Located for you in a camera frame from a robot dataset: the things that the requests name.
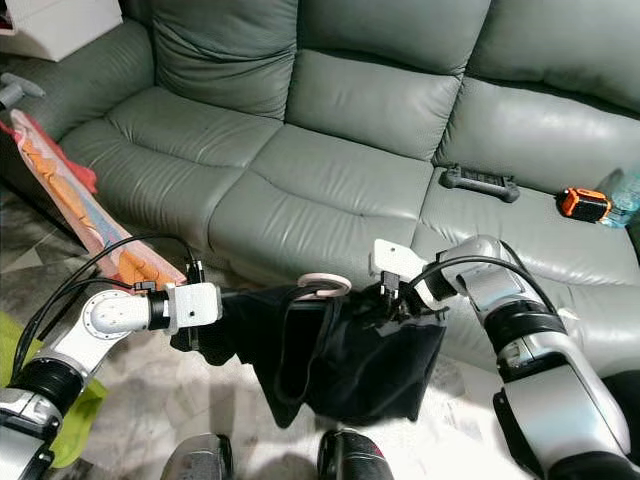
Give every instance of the green cloth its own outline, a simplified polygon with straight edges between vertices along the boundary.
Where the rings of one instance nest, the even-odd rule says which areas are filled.
[[[11,378],[13,353],[22,333],[22,328],[9,315],[0,312],[0,386],[4,387]],[[42,346],[42,342],[35,340],[27,360]],[[53,442],[51,450],[55,453],[53,468],[64,468],[71,465],[82,453],[91,424],[96,418],[100,406],[107,396],[107,389],[97,380],[93,380],[80,395],[64,417],[62,429]]]

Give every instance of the water bottle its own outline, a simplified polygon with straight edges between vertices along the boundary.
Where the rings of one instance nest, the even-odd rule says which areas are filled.
[[[624,228],[640,208],[640,170],[627,173],[611,195],[613,207],[602,220],[608,227]]]

